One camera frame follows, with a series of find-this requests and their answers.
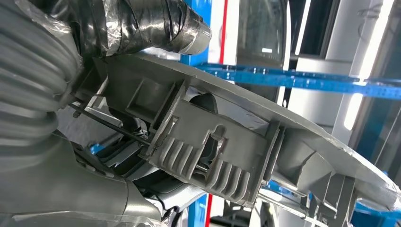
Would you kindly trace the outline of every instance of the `white wall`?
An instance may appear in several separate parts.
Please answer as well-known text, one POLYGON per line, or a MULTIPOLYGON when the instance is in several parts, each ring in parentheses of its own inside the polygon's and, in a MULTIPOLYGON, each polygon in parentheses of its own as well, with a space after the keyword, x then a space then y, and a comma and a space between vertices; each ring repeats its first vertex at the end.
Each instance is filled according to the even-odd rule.
MULTIPOLYGON (((331 39, 329 42, 326 60, 299 59, 298 71, 334 73, 348 75, 351 72, 352 62, 358 49, 361 38, 358 27, 365 24, 365 20, 358 15, 361 9, 369 8, 371 0, 341 0, 331 39)), ((337 125, 337 113, 341 107, 342 94, 329 92, 293 89, 289 101, 289 109, 315 123, 337 125)), ((335 137, 348 143, 350 132, 340 138, 343 129, 333 132, 335 137)))
MULTIPOLYGON (((351 63, 299 58, 297 71, 348 74, 351 63)), ((342 99, 341 93, 294 88, 288 109, 322 125, 333 126, 342 99)))

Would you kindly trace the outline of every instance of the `gray plastic part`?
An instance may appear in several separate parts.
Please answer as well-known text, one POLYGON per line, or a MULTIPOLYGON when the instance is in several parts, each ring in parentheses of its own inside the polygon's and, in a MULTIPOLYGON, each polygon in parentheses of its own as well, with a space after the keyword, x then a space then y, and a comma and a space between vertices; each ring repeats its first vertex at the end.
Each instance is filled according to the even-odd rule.
MULTIPOLYGON (((401 208, 400 189, 377 167, 321 127, 261 96, 190 66, 142 53, 110 57, 106 62, 110 79, 107 103, 128 115, 143 113, 151 119, 153 139, 142 156, 185 182, 251 206, 253 195, 260 187, 258 179, 264 175, 265 164, 270 158, 272 144, 268 141, 273 141, 228 117, 212 114, 184 101, 189 87, 194 87, 221 97, 270 124, 279 122, 280 127, 286 129, 278 153, 274 152, 273 160, 277 155, 277 162, 271 178, 284 183, 294 193, 305 195, 313 191, 319 199, 325 198, 330 185, 328 179, 340 174, 355 178, 358 196, 389 210, 401 208), (141 81, 150 86, 142 90, 139 88, 141 81), (136 90, 155 98, 154 102, 148 99, 151 111, 129 111, 135 105, 145 106, 133 99, 136 90), (223 135, 214 133, 218 126, 225 128, 223 135), (209 134, 217 140, 227 138, 228 142, 210 169, 204 172, 196 164, 209 134), (226 186, 230 187, 217 186, 226 181, 226 186)), ((328 208, 334 206, 325 200, 321 203, 328 208)))
MULTIPOLYGON (((0 19, 7 21, 0 23, 0 213, 59 212, 49 226, 86 212, 98 220, 126 215, 159 221, 157 208, 132 183, 78 163, 71 143, 55 131, 54 97, 76 75, 77 56, 12 0, 0 2, 0 19)), ((38 221, 31 220, 0 225, 38 221)))
POLYGON ((277 137, 278 124, 272 123, 264 137, 186 101, 177 104, 173 118, 177 121, 149 162, 207 192, 252 206, 261 185, 261 173, 266 169, 268 150, 277 137), (188 133, 188 128, 196 130, 188 133), (218 151, 207 175, 196 175, 195 168, 209 135, 220 138, 223 149, 218 151))

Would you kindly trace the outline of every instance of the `plastic wrap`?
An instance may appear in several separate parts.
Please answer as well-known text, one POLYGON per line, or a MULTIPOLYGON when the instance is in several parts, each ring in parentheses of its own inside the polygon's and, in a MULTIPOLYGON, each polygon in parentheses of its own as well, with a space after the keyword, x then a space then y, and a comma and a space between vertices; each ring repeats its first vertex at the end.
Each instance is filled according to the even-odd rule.
POLYGON ((107 55, 118 52, 121 44, 121 20, 118 0, 103 0, 107 27, 107 55))
POLYGON ((28 0, 15 0, 15 4, 34 22, 43 26, 55 37, 71 34, 72 30, 68 24, 44 14, 28 0))
MULTIPOLYGON (((63 42, 63 44, 66 45, 66 47, 72 53, 72 56, 74 56, 79 71, 82 68, 82 58, 78 54, 77 46, 75 45, 74 38, 72 36, 72 29, 70 28, 70 26, 43 13, 29 0, 15 0, 15 4, 22 12, 24 12, 29 18, 31 18, 32 21, 40 24, 48 32, 57 37, 60 41, 63 42)), ((73 80, 76 75, 77 74, 73 75, 73 77, 71 77, 67 82, 73 80)))
POLYGON ((62 211, 39 214, 0 214, 2 227, 167 227, 147 217, 62 211))

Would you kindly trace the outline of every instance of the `metal rod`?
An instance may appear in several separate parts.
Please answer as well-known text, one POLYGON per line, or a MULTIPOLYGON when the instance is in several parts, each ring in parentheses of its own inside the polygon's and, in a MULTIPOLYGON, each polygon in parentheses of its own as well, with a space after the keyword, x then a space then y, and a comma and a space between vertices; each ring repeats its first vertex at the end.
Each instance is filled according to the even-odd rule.
POLYGON ((400 109, 398 110, 397 116, 395 117, 394 122, 393 122, 392 125, 391 125, 390 131, 389 131, 389 133, 387 134, 386 140, 384 141, 384 144, 383 144, 382 148, 380 149, 379 155, 377 156, 376 161, 375 161, 375 165, 377 165, 377 162, 379 161, 380 156, 382 155, 382 152, 383 152, 383 150, 384 150, 384 147, 386 146, 386 143, 387 143, 387 141, 388 141, 388 138, 390 137, 390 134, 391 134, 391 132, 392 132, 392 129, 394 128, 394 125, 395 125, 395 123, 397 122, 397 119, 398 119, 398 117, 400 116, 400 113, 401 113, 401 107, 400 107, 400 109))
POLYGON ((110 122, 105 121, 105 120, 101 119, 100 117, 89 113, 88 111, 84 110, 83 108, 81 108, 79 106, 76 106, 74 104, 69 104, 69 106, 71 108, 73 108, 74 110, 78 111, 79 113, 92 118, 93 120, 103 124, 104 126, 109 127, 110 129, 112 129, 114 131, 117 131, 117 132, 121 133, 124 136, 128 136, 128 137, 130 137, 130 138, 132 138, 132 139, 134 139, 134 140, 136 140, 136 141, 138 141, 138 142, 140 142, 142 144, 145 144, 145 145, 148 145, 148 146, 150 145, 150 143, 148 141, 144 140, 143 138, 141 138, 139 136, 136 136, 136 135, 133 135, 129 131, 127 131, 125 129, 122 129, 120 127, 117 127, 117 126, 111 124, 110 122))
POLYGON ((299 211, 299 210, 296 210, 296 209, 294 209, 294 208, 291 208, 291 207, 289 207, 289 206, 286 206, 285 204, 280 203, 279 201, 276 201, 276 200, 274 200, 274 199, 272 199, 272 198, 270 198, 270 197, 264 195, 263 193, 260 193, 260 192, 259 192, 258 195, 257 195, 257 197, 258 197, 260 200, 262 200, 263 202, 266 202, 266 203, 273 203, 273 204, 275 204, 276 206, 281 207, 283 210, 286 210, 286 211, 288 211, 288 212, 290 212, 290 213, 292 213, 292 214, 295 214, 296 216, 298 216, 298 217, 304 219, 304 220, 307 221, 307 222, 313 223, 313 224, 315 224, 315 225, 317 225, 317 226, 320 226, 320 227, 328 227, 326 224, 324 224, 324 223, 322 223, 322 222, 320 222, 320 221, 318 221, 318 220, 316 220, 316 219, 314 219, 314 218, 311 218, 311 217, 307 216, 305 213, 303 213, 303 212, 301 212, 301 211, 299 211))

